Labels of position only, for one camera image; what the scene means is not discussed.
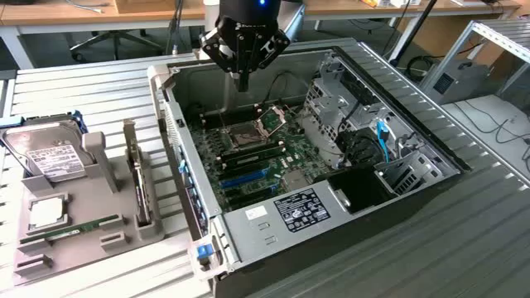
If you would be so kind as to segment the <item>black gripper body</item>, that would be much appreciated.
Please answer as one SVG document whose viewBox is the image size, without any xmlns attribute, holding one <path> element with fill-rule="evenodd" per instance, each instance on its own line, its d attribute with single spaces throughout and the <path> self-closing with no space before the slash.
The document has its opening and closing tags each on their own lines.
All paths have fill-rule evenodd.
<svg viewBox="0 0 530 298">
<path fill-rule="evenodd" d="M 255 35 L 263 40 L 278 32 L 281 1 L 221 1 L 218 32 L 226 41 L 238 41 L 239 34 Z"/>
</svg>

